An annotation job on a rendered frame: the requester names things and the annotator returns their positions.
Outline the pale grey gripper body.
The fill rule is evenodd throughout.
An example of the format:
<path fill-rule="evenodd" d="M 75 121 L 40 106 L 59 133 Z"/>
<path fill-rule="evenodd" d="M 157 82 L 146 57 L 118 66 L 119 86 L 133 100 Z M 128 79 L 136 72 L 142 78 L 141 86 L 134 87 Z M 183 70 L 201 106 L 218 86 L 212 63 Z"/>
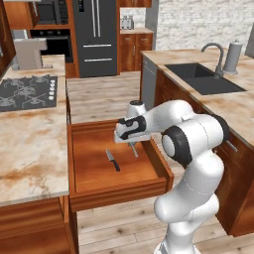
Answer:
<path fill-rule="evenodd" d="M 115 143 L 139 143 L 143 141 L 149 141 L 151 139 L 151 134 L 146 134 L 142 136 L 133 136 L 127 139 L 122 139 L 117 135 L 116 130 L 114 130 L 114 142 Z"/>

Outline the open wooden drawer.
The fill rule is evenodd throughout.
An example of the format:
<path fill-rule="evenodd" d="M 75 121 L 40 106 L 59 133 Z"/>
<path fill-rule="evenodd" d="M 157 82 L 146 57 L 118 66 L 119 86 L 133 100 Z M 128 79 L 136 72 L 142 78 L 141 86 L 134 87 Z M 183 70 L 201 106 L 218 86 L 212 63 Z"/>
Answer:
<path fill-rule="evenodd" d="M 156 196 L 173 187 L 174 174 L 154 140 L 114 142 L 114 120 L 69 124 L 69 199 L 72 211 Z M 108 149 L 120 172 L 106 155 Z"/>

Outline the wooden counter cupboards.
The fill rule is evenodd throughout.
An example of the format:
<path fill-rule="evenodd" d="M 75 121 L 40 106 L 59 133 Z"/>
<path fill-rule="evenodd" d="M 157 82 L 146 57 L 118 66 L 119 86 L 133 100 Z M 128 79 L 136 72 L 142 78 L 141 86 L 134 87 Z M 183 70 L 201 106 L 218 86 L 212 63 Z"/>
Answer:
<path fill-rule="evenodd" d="M 79 254 L 69 197 L 0 207 L 0 254 Z"/>

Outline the grey dishwasher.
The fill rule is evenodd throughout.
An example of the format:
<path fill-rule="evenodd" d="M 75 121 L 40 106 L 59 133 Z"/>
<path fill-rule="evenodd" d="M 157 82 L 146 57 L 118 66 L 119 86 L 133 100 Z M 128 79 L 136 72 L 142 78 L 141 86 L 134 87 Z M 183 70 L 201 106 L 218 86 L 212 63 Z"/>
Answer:
<path fill-rule="evenodd" d="M 142 101 L 144 102 L 147 110 L 154 107 L 156 80 L 156 65 L 147 57 L 143 57 Z"/>

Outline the wooden base cupboards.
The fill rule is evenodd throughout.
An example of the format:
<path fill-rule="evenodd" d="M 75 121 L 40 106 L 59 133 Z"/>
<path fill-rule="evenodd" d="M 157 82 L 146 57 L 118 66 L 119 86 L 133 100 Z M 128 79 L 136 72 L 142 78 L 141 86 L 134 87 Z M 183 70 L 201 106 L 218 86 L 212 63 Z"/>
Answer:
<path fill-rule="evenodd" d="M 134 33 L 120 35 L 120 71 L 138 71 L 141 69 L 141 52 L 152 49 L 152 33 Z"/>

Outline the dark grey sink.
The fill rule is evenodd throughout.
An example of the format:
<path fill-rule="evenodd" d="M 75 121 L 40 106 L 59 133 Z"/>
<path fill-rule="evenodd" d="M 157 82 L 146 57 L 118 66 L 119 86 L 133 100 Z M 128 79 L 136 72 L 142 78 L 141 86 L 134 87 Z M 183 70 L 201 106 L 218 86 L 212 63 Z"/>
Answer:
<path fill-rule="evenodd" d="M 215 78 L 214 72 L 200 63 L 166 64 L 166 68 L 201 95 L 244 91 L 244 88 L 224 77 Z"/>

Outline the dark grey fridge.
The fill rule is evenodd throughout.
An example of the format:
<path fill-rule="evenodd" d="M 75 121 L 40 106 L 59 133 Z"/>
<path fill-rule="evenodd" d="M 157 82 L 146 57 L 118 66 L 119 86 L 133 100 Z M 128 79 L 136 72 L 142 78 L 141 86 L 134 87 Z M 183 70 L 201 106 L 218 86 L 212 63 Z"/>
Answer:
<path fill-rule="evenodd" d="M 72 0 L 79 76 L 117 74 L 116 0 Z"/>

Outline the grey curved tap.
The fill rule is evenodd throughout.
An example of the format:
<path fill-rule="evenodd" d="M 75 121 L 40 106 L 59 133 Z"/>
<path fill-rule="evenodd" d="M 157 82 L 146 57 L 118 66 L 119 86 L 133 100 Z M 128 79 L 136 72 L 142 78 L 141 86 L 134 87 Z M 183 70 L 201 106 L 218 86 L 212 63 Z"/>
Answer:
<path fill-rule="evenodd" d="M 208 47 L 217 47 L 220 50 L 218 64 L 215 68 L 215 73 L 214 73 L 214 78 L 215 79 L 220 79 L 220 78 L 223 77 L 222 60 L 223 60 L 223 57 L 224 57 L 224 49 L 223 49 L 222 45 L 220 45 L 218 43 L 207 43 L 206 45 L 204 45 L 201 48 L 200 51 L 203 53 Z"/>

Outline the silver toaster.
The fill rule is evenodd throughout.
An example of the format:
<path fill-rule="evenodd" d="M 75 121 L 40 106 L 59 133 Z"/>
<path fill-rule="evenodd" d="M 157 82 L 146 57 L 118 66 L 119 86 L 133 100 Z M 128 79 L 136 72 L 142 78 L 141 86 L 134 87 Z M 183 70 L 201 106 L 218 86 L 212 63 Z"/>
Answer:
<path fill-rule="evenodd" d="M 134 20 L 133 16 L 124 16 L 120 19 L 120 28 L 122 30 L 133 30 L 134 29 Z"/>

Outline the wooden island cupboards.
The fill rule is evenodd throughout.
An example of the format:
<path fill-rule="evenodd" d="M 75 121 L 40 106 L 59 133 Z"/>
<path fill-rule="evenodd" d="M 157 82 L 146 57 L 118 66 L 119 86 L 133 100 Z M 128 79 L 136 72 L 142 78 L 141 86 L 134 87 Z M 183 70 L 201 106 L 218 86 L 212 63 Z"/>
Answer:
<path fill-rule="evenodd" d="M 170 99 L 186 100 L 196 113 L 210 113 L 184 88 L 175 84 L 162 70 L 157 70 L 155 105 Z M 222 159 L 225 170 L 216 190 L 220 209 L 216 217 L 227 234 L 234 237 L 254 232 L 254 148 L 230 131 L 229 142 L 214 149 Z"/>

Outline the black gas hob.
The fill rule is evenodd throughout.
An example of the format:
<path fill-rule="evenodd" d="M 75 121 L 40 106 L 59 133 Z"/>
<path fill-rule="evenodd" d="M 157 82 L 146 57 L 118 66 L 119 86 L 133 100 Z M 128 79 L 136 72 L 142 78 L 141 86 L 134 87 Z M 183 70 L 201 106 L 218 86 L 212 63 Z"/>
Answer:
<path fill-rule="evenodd" d="M 49 74 L 6 78 L 0 84 L 0 112 L 57 106 L 58 78 Z"/>

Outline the black built-in oven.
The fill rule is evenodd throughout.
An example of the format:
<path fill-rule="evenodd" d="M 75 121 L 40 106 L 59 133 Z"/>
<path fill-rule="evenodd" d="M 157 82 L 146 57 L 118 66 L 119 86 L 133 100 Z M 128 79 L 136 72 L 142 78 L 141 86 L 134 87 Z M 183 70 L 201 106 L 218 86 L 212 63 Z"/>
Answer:
<path fill-rule="evenodd" d="M 60 30 L 31 30 L 31 38 L 45 38 L 47 49 L 42 51 L 43 56 L 64 55 L 67 63 L 73 62 L 69 29 Z"/>

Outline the white paper towel roll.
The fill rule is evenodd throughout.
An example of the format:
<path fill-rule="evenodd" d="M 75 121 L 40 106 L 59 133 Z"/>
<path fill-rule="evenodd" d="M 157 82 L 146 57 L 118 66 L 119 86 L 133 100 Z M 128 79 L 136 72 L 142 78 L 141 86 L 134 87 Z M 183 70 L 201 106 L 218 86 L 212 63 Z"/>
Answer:
<path fill-rule="evenodd" d="M 226 74 L 237 74 L 238 71 L 236 70 L 238 61 L 240 58 L 241 50 L 243 44 L 240 43 L 238 40 L 229 44 L 229 49 L 227 52 L 226 61 L 223 67 L 223 72 Z"/>

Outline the pale grey countertop appliance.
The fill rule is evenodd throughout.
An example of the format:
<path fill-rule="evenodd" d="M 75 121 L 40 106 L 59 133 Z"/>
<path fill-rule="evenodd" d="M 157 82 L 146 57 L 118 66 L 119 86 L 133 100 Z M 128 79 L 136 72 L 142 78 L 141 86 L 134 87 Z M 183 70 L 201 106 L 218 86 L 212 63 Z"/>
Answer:
<path fill-rule="evenodd" d="M 48 48 L 44 38 L 15 39 L 14 46 L 20 70 L 43 68 L 41 51 Z"/>

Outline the black microwave oven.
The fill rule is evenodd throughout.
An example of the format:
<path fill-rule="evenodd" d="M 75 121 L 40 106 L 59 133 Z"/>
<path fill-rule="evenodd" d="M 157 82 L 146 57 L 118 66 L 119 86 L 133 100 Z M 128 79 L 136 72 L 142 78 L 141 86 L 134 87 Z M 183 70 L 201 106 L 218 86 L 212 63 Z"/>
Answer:
<path fill-rule="evenodd" d="M 64 25 L 68 23 L 65 0 L 42 0 L 37 7 L 40 24 Z"/>

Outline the wooden cupboard beside microwave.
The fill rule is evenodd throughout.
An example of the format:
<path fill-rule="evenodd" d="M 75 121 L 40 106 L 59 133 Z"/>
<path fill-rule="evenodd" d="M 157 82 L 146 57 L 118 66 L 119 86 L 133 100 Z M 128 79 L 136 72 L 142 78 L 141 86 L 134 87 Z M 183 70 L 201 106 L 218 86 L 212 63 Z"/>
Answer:
<path fill-rule="evenodd" d="M 12 30 L 30 30 L 39 22 L 38 4 L 27 1 L 4 1 L 8 22 Z"/>

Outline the black-handled kitchen knife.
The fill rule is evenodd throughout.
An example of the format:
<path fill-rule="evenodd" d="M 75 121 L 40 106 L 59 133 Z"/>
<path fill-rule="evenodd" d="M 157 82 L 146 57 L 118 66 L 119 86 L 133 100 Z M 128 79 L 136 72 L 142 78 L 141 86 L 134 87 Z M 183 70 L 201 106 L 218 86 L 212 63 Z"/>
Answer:
<path fill-rule="evenodd" d="M 120 172 L 120 167 L 118 166 L 118 164 L 115 161 L 114 157 L 112 156 L 111 152 L 108 149 L 106 149 L 105 151 L 106 151 L 106 155 L 107 155 L 108 160 L 114 165 L 115 170 L 117 172 Z"/>

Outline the wooden wall cupboards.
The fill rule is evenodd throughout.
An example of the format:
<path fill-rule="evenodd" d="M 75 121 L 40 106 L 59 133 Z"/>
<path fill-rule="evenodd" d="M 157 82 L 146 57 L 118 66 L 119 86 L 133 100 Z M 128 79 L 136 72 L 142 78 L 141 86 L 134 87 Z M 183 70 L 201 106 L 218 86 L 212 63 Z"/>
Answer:
<path fill-rule="evenodd" d="M 151 8 L 152 0 L 120 0 L 120 7 L 123 8 Z"/>

